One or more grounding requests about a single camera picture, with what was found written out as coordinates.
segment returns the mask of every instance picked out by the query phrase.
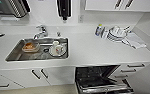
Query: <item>white cabinet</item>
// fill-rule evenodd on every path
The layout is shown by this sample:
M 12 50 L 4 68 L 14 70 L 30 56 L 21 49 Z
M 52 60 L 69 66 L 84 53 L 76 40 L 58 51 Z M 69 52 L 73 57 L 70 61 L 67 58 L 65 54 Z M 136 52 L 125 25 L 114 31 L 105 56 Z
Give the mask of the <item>white cabinet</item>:
M 86 0 L 85 10 L 150 12 L 150 0 Z
M 127 78 L 139 70 L 145 68 L 150 63 L 130 63 L 130 64 L 121 64 L 111 75 L 111 79 L 123 79 Z
M 124 0 L 120 10 L 150 12 L 150 0 Z
M 52 67 L 0 71 L 0 74 L 28 87 L 73 84 L 75 67 Z
M 49 83 L 40 72 L 40 68 L 4 70 L 0 74 L 15 81 L 16 83 L 27 87 L 49 86 Z
M 44 69 L 51 85 L 74 84 L 75 67 L 53 67 Z
M 123 0 L 86 0 L 85 10 L 119 11 Z
M 20 88 L 24 87 L 0 75 L 0 90 L 20 89 Z

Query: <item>stainless steel sink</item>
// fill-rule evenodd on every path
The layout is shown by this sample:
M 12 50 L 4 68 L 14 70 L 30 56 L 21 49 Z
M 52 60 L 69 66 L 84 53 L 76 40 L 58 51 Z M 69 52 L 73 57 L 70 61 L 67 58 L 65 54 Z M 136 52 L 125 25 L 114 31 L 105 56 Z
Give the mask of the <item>stainless steel sink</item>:
M 64 44 L 66 52 L 61 56 L 52 56 L 49 53 L 53 41 L 58 41 L 60 45 Z M 23 46 L 28 43 L 39 43 L 40 49 L 37 52 L 24 52 Z M 12 52 L 7 56 L 6 61 L 26 61 L 26 60 L 48 60 L 65 59 L 68 57 L 68 39 L 67 38 L 44 38 L 44 39 L 23 39 L 20 40 Z

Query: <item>wall-mounted dispenser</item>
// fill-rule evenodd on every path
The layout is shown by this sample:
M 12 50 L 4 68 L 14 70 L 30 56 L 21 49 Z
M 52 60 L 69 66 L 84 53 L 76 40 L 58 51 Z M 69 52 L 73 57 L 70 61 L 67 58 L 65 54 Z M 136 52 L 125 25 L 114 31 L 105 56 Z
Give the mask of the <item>wall-mounted dispenser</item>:
M 57 0 L 57 5 L 59 16 L 66 21 L 71 16 L 71 0 Z
M 0 0 L 0 14 L 22 18 L 28 12 L 30 8 L 26 0 Z

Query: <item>white wall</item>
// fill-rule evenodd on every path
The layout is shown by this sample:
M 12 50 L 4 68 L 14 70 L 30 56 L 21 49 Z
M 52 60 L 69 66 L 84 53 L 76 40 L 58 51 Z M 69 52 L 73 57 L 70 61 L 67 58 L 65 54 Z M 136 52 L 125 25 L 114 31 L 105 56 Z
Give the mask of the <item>white wall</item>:
M 64 24 L 58 16 L 57 0 L 27 0 L 31 12 L 20 21 L 1 21 L 0 25 L 22 25 L 37 26 L 45 24 L 47 26 L 69 26 L 69 25 L 136 25 L 144 13 L 140 12 L 97 12 L 85 11 L 85 0 L 72 1 L 72 16 Z M 79 15 L 83 16 L 83 23 L 78 23 Z
M 133 25 L 135 26 L 140 18 L 144 15 L 143 12 L 108 12 L 108 11 L 89 11 L 85 10 L 86 0 L 81 0 L 80 14 L 84 16 L 83 24 L 98 24 L 103 25 Z
M 140 36 L 150 50 L 150 13 L 145 13 L 133 31 Z M 136 94 L 150 94 L 150 65 L 128 78 Z
M 77 25 L 79 14 L 79 0 L 71 0 L 72 16 L 68 18 L 67 23 L 63 23 L 58 15 L 57 0 L 27 0 L 31 12 L 20 21 L 1 21 L 0 25 L 24 25 L 37 26 L 45 24 L 47 26 L 55 25 Z

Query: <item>floor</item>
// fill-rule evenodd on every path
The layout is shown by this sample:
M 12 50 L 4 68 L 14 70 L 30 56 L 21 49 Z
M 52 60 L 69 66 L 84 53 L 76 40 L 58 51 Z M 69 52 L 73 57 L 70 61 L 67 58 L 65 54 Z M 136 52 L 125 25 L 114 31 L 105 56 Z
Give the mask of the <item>floor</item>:
M 78 94 L 75 85 L 32 87 L 17 90 L 0 90 L 0 94 Z

